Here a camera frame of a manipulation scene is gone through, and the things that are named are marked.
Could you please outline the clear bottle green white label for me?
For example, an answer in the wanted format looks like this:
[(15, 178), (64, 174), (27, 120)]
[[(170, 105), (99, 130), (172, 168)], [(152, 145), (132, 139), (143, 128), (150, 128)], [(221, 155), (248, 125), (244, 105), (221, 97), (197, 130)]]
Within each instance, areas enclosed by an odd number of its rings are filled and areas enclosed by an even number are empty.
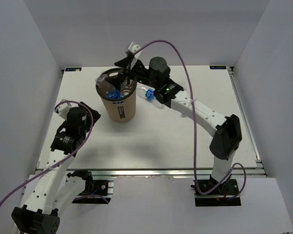
[(135, 89), (135, 83), (122, 83), (121, 84), (121, 90), (120, 90), (120, 96), (125, 97), (132, 93)]

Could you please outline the clear bottle blue label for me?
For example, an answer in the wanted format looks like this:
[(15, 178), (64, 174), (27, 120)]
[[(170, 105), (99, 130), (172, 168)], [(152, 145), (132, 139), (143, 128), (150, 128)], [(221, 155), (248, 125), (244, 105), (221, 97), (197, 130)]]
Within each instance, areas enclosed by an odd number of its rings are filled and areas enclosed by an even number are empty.
[(139, 97), (141, 97), (142, 99), (144, 99), (145, 101), (148, 101), (149, 103), (152, 103), (155, 107), (159, 108), (159, 109), (163, 109), (164, 105), (161, 104), (159, 101), (157, 101), (155, 94), (154, 94), (154, 89), (138, 83), (137, 84), (137, 95)]
[(116, 90), (116, 88), (113, 85), (107, 82), (107, 74), (101, 74), (98, 78), (96, 78), (95, 82), (97, 92), (101, 98), (107, 99), (106, 93), (111, 90)]

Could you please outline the blue cap Pepsi bottle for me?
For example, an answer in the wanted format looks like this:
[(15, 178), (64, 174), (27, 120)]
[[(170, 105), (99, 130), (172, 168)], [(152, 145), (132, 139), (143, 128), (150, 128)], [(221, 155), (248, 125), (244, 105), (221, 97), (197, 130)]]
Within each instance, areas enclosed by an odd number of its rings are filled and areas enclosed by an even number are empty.
[(108, 99), (119, 99), (120, 98), (120, 93), (118, 90), (111, 90), (106, 93), (106, 98)]

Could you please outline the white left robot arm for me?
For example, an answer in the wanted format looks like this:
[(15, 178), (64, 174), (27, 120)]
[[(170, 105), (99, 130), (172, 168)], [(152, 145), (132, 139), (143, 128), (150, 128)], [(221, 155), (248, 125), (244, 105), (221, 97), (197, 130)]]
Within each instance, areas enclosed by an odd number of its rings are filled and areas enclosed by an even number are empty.
[(77, 170), (60, 187), (77, 151), (84, 145), (101, 115), (84, 102), (62, 100), (55, 112), (64, 119), (50, 146), (45, 169), (36, 176), (37, 184), (22, 207), (15, 207), (12, 219), (22, 234), (55, 234), (60, 215), (78, 195), (94, 188), (91, 172)]

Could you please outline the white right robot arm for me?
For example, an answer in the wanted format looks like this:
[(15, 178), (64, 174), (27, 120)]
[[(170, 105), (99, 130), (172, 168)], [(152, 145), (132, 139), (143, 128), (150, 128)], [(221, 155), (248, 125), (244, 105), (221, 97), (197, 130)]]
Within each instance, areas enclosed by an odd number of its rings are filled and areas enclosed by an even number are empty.
[(122, 83), (135, 80), (154, 89), (156, 100), (193, 120), (211, 137), (209, 149), (214, 156), (212, 173), (207, 184), (195, 180), (195, 191), (200, 195), (222, 194), (228, 189), (231, 179), (233, 157), (242, 140), (239, 117), (225, 116), (194, 100), (193, 93), (170, 77), (171, 69), (162, 57), (154, 57), (146, 68), (140, 60), (135, 64), (131, 58), (115, 63), (120, 68), (116, 75), (107, 75), (107, 82), (120, 91)]

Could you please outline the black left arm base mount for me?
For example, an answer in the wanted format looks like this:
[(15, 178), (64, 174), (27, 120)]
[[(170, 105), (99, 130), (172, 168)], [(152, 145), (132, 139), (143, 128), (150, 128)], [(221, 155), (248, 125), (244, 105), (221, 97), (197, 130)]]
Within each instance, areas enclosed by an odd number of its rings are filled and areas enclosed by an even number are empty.
[(80, 177), (83, 182), (83, 191), (73, 200), (73, 204), (108, 204), (110, 202), (114, 179), (97, 177), (87, 170), (77, 170), (67, 174), (66, 182), (73, 177)]

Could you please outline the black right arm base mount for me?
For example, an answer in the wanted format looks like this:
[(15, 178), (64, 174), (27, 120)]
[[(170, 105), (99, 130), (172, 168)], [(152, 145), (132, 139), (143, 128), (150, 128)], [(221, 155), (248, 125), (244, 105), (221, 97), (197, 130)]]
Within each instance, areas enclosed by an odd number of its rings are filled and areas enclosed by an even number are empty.
[(241, 206), (239, 196), (239, 187), (236, 179), (230, 179), (225, 186), (219, 186), (208, 195), (201, 195), (195, 185), (191, 188), (194, 190), (196, 207), (233, 207)]

